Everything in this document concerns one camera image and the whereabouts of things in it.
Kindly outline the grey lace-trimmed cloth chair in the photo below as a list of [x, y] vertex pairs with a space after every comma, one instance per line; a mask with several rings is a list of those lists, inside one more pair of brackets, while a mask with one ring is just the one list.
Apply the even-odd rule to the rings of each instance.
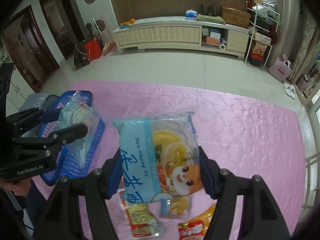
[[18, 111], [25, 111], [34, 107], [37, 107], [40, 110], [45, 109], [46, 111], [49, 111], [54, 107], [57, 100], [58, 97], [54, 94], [33, 93], [27, 97], [26, 101]]

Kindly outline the blue plastic basket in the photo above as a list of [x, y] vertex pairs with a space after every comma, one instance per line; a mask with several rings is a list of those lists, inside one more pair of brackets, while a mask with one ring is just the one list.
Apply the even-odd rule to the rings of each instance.
[[62, 150], [55, 157], [56, 169], [41, 174], [41, 178], [48, 186], [56, 184], [62, 176], [68, 176], [71, 179], [86, 176], [105, 130], [103, 120], [93, 107], [93, 95], [90, 91], [65, 92], [58, 98], [52, 109], [64, 107], [66, 109], [58, 113], [53, 122], [41, 126], [38, 137], [46, 138], [61, 129], [81, 123], [88, 127], [88, 132], [83, 138], [63, 145]]

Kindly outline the broom and dustpan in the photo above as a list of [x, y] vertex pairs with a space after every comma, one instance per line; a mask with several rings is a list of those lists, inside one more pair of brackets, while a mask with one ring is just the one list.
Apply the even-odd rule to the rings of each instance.
[[111, 33], [104, 22], [104, 20], [99, 19], [96, 20], [95, 18], [92, 18], [94, 23], [95, 30], [99, 33], [102, 41], [102, 55], [106, 56], [107, 54], [111, 52], [116, 51], [116, 43], [113, 41], [113, 38], [111, 37]]

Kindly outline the cream TV cabinet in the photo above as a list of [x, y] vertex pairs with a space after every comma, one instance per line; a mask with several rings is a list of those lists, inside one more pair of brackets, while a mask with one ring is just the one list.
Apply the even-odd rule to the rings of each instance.
[[[120, 53], [128, 48], [183, 49], [244, 58], [249, 30], [230, 24], [170, 16], [136, 20], [129, 28], [113, 31], [113, 38]], [[226, 50], [219, 49], [221, 42], [226, 44]]]

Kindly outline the patterned beige curtain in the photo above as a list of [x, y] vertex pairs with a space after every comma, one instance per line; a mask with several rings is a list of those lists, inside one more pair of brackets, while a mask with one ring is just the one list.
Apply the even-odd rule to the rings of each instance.
[[309, 65], [313, 56], [319, 53], [319, 25], [310, 12], [306, 13], [303, 38], [293, 62], [289, 80], [295, 83]]

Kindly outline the plate of oranges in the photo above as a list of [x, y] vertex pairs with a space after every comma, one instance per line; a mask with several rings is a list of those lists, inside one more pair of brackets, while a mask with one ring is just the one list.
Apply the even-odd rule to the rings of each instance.
[[134, 18], [132, 18], [132, 19], [130, 19], [129, 21], [127, 21], [127, 22], [123, 22], [123, 23], [121, 23], [120, 25], [119, 25], [119, 28], [120, 29], [125, 29], [125, 28], [129, 28], [130, 27], [130, 25], [132, 25], [132, 24], [134, 24], [135, 23], [135, 19]]

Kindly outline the red yellow snack pouch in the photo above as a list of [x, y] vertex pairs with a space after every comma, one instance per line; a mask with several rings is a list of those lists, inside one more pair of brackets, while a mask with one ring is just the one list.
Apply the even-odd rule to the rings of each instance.
[[133, 239], [162, 237], [165, 230], [160, 221], [149, 211], [147, 204], [131, 204], [123, 200], [124, 189], [118, 190], [120, 206], [130, 225]]

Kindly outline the black bag on floor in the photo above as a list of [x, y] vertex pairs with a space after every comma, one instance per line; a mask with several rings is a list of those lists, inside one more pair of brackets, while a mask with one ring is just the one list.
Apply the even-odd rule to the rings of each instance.
[[90, 61], [87, 58], [88, 52], [85, 48], [84, 41], [77, 42], [77, 44], [74, 46], [73, 54], [74, 54], [74, 65], [76, 70], [90, 64]]

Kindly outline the green folded towel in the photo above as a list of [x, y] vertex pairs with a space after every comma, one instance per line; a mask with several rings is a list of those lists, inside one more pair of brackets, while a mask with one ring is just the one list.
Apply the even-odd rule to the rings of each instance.
[[198, 14], [196, 17], [197, 21], [205, 21], [211, 23], [225, 24], [225, 20], [221, 16], [209, 16]]

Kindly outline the cardboard box on cabinet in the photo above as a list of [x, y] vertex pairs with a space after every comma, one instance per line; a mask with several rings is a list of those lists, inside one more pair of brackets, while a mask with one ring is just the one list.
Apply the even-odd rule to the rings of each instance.
[[248, 29], [251, 14], [233, 8], [222, 7], [222, 18], [227, 24]]

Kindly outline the light blue egg-yolk pastry bag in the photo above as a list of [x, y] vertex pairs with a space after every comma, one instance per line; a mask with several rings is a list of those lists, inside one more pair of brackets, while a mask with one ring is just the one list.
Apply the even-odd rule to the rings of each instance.
[[130, 204], [187, 197], [203, 188], [193, 112], [113, 121]]

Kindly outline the orange yellow snack bag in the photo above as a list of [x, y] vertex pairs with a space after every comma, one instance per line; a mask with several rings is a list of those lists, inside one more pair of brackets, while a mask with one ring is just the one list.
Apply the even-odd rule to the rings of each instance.
[[216, 204], [191, 220], [178, 225], [179, 240], [203, 240], [211, 223]]

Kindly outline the blue tissue pack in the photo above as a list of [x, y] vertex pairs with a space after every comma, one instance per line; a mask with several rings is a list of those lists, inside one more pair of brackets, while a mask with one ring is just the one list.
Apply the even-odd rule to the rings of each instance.
[[197, 11], [189, 9], [185, 12], [186, 19], [196, 19], [197, 18]]

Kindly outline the clear pack blue biscuits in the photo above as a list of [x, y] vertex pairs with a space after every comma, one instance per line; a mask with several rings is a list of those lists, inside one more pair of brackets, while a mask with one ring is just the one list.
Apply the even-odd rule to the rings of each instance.
[[57, 125], [59, 129], [76, 128], [85, 125], [87, 132], [80, 139], [66, 145], [69, 153], [75, 158], [80, 167], [86, 165], [86, 157], [91, 148], [92, 141], [97, 131], [100, 116], [95, 109], [85, 103], [81, 92], [76, 91], [67, 105], [61, 110]]

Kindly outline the red shopping bag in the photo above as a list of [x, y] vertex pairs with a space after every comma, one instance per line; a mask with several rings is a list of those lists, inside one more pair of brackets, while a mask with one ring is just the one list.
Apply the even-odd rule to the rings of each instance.
[[91, 41], [86, 42], [85, 49], [87, 51], [87, 59], [89, 61], [99, 59], [103, 54], [96, 38], [93, 38]]

